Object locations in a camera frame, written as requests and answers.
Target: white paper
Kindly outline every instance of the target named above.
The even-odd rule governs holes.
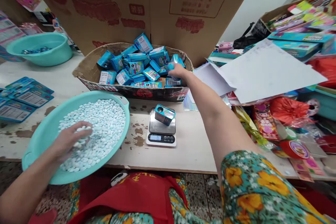
[[[236,88],[234,93],[240,103],[253,102],[327,80],[268,39],[220,67],[220,72],[226,82]]]
[[[211,87],[219,96],[235,90],[233,86],[230,86],[225,81],[219,68],[212,63],[207,63],[197,68],[194,74],[202,82]]]

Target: hand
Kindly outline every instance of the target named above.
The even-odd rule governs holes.
[[[187,69],[185,69],[181,64],[179,63],[171,63],[174,65],[174,69],[170,70],[168,72],[169,76],[174,76],[180,79],[185,79],[186,75],[189,73],[189,71]]]
[[[90,126],[92,128],[91,123],[80,121],[59,133],[58,137],[48,149],[58,161],[64,162],[71,155],[73,145],[80,138],[85,138],[92,134],[92,129],[76,132],[78,128],[83,126]]]

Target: person's left hand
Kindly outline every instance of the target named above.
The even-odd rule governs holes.
[[[85,129],[76,132],[78,128],[90,126],[92,124],[85,121],[80,121],[69,128],[62,130],[52,145],[49,147],[51,154],[60,162],[64,162],[71,154],[73,145],[80,139],[92,134],[92,129]]]

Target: red apron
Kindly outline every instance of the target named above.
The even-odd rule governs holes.
[[[82,184],[85,185],[85,190],[90,191],[88,194],[82,192]],[[147,213],[152,216],[154,224],[173,224],[174,217],[169,198],[170,188],[175,189],[187,206],[183,190],[171,176],[162,178],[145,172],[131,173],[117,185],[86,204],[89,198],[92,198],[103,187],[102,183],[96,185],[97,180],[93,182],[92,177],[81,181],[79,211],[69,221],[69,224],[84,223],[98,212],[99,215],[103,215],[113,211]]]

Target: digital kitchen scale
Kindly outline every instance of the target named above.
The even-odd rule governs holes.
[[[165,147],[176,147],[175,119],[169,126],[155,119],[155,110],[152,108],[149,115],[146,144]]]

